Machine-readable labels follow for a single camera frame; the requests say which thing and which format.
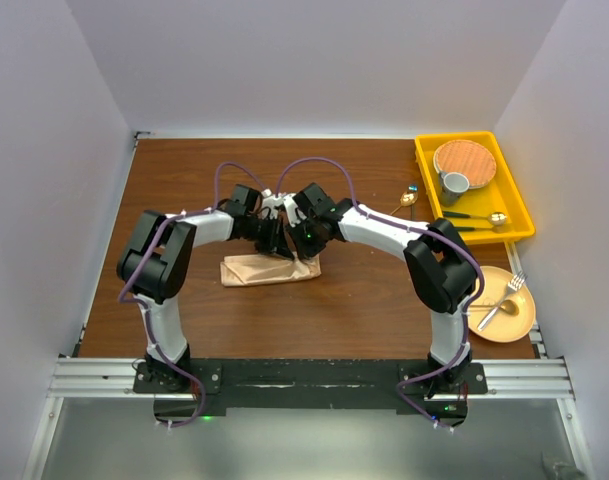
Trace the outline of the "peach satin napkin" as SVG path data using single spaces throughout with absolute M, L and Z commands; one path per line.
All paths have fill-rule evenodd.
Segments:
M 224 287 L 253 287 L 312 280 L 321 275 L 318 256 L 289 260 L 261 254 L 226 256 L 220 262 Z

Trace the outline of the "blue handled utensil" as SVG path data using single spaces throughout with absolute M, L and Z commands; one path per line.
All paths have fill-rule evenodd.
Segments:
M 410 211 L 410 220 L 414 221 L 415 220 L 415 204 L 418 201 L 419 198 L 419 187 L 417 184 L 411 184 L 408 187 L 408 193 L 410 195 L 410 205 L 409 205 L 409 211 Z

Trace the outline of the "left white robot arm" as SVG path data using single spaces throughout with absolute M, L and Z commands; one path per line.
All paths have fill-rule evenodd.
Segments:
M 169 392 L 195 391 L 190 348 L 179 318 L 178 294 L 194 248 L 245 239 L 257 253 L 295 258 L 286 238 L 278 197 L 237 184 L 232 196 L 213 207 L 178 214 L 147 210 L 139 218 L 117 264 L 125 282 L 118 300 L 135 303 L 142 314 L 147 349 L 143 377 Z

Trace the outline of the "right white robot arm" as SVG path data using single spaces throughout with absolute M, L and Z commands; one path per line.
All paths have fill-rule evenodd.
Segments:
M 429 373 L 408 380 L 443 393 L 465 380 L 472 360 L 468 310 L 484 288 L 481 267 L 451 222 L 403 221 L 345 198 L 334 201 L 317 184 L 286 194 L 287 231 L 301 257 L 320 253 L 331 240 L 358 243 L 405 262 L 416 296 L 430 310 Z

